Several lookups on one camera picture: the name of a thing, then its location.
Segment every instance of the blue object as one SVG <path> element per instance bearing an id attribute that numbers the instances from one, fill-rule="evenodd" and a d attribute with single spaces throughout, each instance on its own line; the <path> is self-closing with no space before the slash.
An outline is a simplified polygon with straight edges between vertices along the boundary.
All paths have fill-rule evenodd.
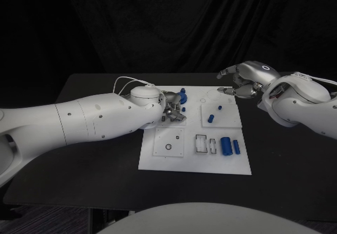
<path id="1" fill-rule="evenodd" d="M 211 116 L 210 116 L 210 123 L 212 123 L 212 122 L 214 122 L 214 118 L 215 118 L 215 116 L 214 116 L 214 115 L 211 115 Z"/>
<path id="2" fill-rule="evenodd" d="M 233 144 L 231 144 L 231 138 L 230 137 L 224 137 L 221 139 L 221 141 L 222 141 L 224 155 L 230 156 L 230 155 L 234 154 Z"/>
<path id="3" fill-rule="evenodd" d="M 186 93 L 186 90 L 185 88 L 182 88 L 181 92 L 178 93 L 182 96 L 181 104 L 185 104 L 188 102 L 188 95 L 185 93 Z"/>
<path id="4" fill-rule="evenodd" d="M 235 149 L 235 153 L 240 155 L 241 154 L 241 148 L 240 148 L 238 140 L 234 140 L 234 149 Z"/>

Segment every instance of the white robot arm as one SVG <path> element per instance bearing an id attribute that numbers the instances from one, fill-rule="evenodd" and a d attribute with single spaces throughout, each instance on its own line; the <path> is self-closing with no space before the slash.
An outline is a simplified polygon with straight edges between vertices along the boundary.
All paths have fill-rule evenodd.
<path id="1" fill-rule="evenodd" d="M 184 120 L 181 98 L 149 84 L 127 96 L 110 93 L 61 104 L 0 109 L 0 186 L 50 150 L 153 128 L 163 112 Z"/>
<path id="2" fill-rule="evenodd" d="M 286 127 L 299 123 L 319 134 L 337 139 L 337 97 L 316 80 L 337 85 L 337 82 L 312 77 L 300 72 L 282 77 L 273 67 L 257 61 L 247 61 L 221 71 L 218 78 L 234 73 L 240 88 L 218 89 L 240 98 L 254 98 L 263 91 L 258 107 Z"/>

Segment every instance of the black backdrop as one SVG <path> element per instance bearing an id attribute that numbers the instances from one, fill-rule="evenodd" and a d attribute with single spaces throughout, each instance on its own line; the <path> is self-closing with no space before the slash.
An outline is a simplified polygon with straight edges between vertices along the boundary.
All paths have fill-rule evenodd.
<path id="1" fill-rule="evenodd" d="M 336 11 L 336 0 L 4 0 L 0 107 L 54 103 L 73 73 L 251 59 L 336 80 Z"/>

